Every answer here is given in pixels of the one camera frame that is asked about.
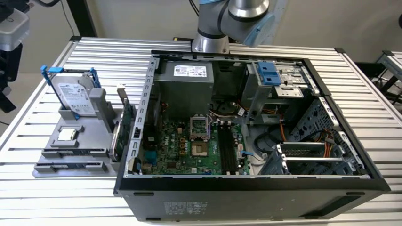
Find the white label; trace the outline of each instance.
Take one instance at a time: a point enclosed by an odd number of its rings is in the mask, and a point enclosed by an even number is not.
[[[262,114],[262,117],[264,117],[264,122],[265,123],[273,123],[278,119],[278,116],[277,115],[272,115],[272,114]]]
[[[206,78],[208,77],[208,67],[206,66],[177,65],[174,76]]]
[[[238,115],[240,115],[240,116],[244,116],[244,114],[245,114],[245,109],[241,107],[241,110],[240,110],[240,112],[238,112]]]
[[[204,215],[208,211],[209,202],[165,202],[168,215]]]
[[[59,83],[58,86],[71,110],[79,115],[95,115],[86,87],[77,83]]]

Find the ram slot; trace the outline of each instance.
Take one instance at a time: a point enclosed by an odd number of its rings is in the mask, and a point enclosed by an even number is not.
[[[220,125],[218,127],[220,152],[222,161],[222,173],[236,174],[237,156],[234,152],[234,138],[230,125]]]

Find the gray metal frame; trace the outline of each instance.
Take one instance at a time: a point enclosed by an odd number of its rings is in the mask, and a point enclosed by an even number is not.
[[[130,102],[138,105],[153,49],[190,51],[192,46],[189,42],[83,38],[69,43],[54,66],[65,66],[69,69],[86,69],[94,66],[109,93],[106,98],[113,102],[114,107],[122,106],[121,99],[113,92],[118,83],[128,84]],[[331,220],[285,222],[250,220],[241,223],[236,221],[220,223],[400,226],[402,224],[401,115],[388,104],[376,87],[371,85],[371,81],[348,55],[339,53],[333,48],[280,46],[248,48],[238,44],[232,45],[232,53],[301,57],[312,60],[393,192]],[[0,197],[2,203],[7,203],[6,208],[0,210],[2,218],[9,218],[10,220],[5,222],[11,224],[25,224],[33,221],[30,218],[37,218],[34,221],[43,225],[54,225],[55,222],[79,225],[83,223],[82,217],[89,217],[86,219],[91,224],[106,222],[134,224],[137,218],[125,200],[112,197],[116,177],[38,180],[31,175],[34,163],[41,156],[41,148],[45,148],[61,118],[57,115],[61,104],[57,104],[53,95],[53,91],[42,82],[0,137],[0,162],[5,163],[0,164]],[[217,222],[204,222],[204,225],[216,224]]]
[[[402,52],[392,52],[395,55],[383,54],[379,63],[383,63],[399,80],[402,81]]]

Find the motherboard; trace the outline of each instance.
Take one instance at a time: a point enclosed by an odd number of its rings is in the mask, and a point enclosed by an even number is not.
[[[157,151],[146,151],[144,173],[154,175],[249,175],[242,156],[244,136],[240,124],[164,121]]]

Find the circuit chip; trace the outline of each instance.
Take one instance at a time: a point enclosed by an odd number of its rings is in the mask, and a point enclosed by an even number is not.
[[[177,163],[176,162],[169,162],[168,163],[168,168],[169,169],[176,169],[177,168]]]
[[[209,156],[209,146],[206,142],[193,142],[192,144],[193,156]]]

